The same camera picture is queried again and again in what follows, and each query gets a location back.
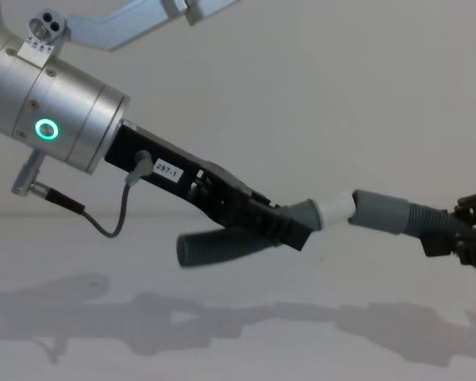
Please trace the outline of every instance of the silver cylindrical joint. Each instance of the silver cylindrical joint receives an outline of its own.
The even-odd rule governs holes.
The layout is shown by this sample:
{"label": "silver cylindrical joint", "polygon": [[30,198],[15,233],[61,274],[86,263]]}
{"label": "silver cylindrical joint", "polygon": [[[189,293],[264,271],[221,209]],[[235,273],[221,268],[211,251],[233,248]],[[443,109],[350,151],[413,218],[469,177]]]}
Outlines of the silver cylindrical joint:
{"label": "silver cylindrical joint", "polygon": [[50,190],[51,190],[51,187],[48,187],[47,185],[44,185],[43,183],[39,183],[39,182],[35,182],[34,184],[32,184],[32,187],[30,188],[30,191],[32,192],[32,194],[40,198],[47,198]]}
{"label": "silver cylindrical joint", "polygon": [[30,192],[30,187],[39,175],[40,166],[45,158],[45,154],[34,150],[28,161],[23,165],[19,175],[14,182],[12,192],[18,196],[26,196]]}
{"label": "silver cylindrical joint", "polygon": [[0,31],[0,133],[92,173],[129,97],[56,57],[38,68],[15,54],[19,37]]}

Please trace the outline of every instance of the black cable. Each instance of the black cable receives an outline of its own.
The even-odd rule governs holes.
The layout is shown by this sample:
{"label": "black cable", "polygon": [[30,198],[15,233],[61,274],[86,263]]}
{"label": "black cable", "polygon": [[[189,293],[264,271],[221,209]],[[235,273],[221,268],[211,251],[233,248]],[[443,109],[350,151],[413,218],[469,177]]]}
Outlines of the black cable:
{"label": "black cable", "polygon": [[88,220],[89,223],[91,223],[102,235],[108,237],[108,238],[114,238],[118,234],[120,234],[121,230],[124,227],[125,223],[125,217],[127,214],[127,202],[129,200],[129,192],[130,192],[130,185],[125,184],[124,191],[121,195],[121,208],[120,208],[120,217],[118,218],[118,224],[115,230],[110,233],[107,230],[105,230],[102,226],[99,225],[95,219],[90,216],[87,212],[82,212],[81,215]]}

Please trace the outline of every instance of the gray hose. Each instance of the gray hose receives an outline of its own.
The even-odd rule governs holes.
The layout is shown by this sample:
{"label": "gray hose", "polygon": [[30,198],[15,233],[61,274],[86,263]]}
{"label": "gray hose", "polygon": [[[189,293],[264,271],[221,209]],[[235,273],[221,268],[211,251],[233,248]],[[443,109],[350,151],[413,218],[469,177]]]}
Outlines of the gray hose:
{"label": "gray hose", "polygon": [[[310,227],[322,229],[322,221],[312,200],[280,209],[282,214]],[[212,232],[186,234],[178,238],[176,250],[181,267],[208,266],[250,256],[280,246],[257,234],[242,229],[220,229]]]}
{"label": "gray hose", "polygon": [[357,190],[353,194],[356,213],[351,225],[392,234],[420,238],[425,233],[476,233],[476,229],[450,214],[429,206],[412,204],[403,198]]}
{"label": "gray hose", "polygon": [[420,238],[422,233],[446,233],[453,237],[458,233],[474,234],[476,229],[446,212],[410,204],[409,220],[403,233],[415,238]]}

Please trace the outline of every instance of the green led ring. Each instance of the green led ring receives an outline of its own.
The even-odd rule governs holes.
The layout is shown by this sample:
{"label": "green led ring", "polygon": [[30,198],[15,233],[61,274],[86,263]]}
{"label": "green led ring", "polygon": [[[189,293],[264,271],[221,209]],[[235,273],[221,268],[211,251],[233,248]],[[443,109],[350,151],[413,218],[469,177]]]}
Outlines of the green led ring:
{"label": "green led ring", "polygon": [[[43,125],[50,126],[53,129],[53,133],[51,135],[46,135],[45,133],[43,133],[43,131],[42,131],[42,126]],[[43,139],[43,140],[55,140],[58,137],[59,133],[60,133],[60,131],[58,129],[58,125],[54,121],[52,121],[51,119],[40,119],[35,124],[35,132],[37,133],[39,138]]]}

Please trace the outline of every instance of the white table surface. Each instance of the white table surface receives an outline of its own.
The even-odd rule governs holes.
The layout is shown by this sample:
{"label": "white table surface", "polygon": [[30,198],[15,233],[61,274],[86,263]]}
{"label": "white table surface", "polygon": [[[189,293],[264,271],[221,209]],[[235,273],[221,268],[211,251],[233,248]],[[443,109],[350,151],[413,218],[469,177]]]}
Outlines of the white table surface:
{"label": "white table surface", "polygon": [[[114,220],[106,220],[112,225]],[[347,226],[184,271],[199,217],[0,218],[0,381],[476,380],[476,271]]]}

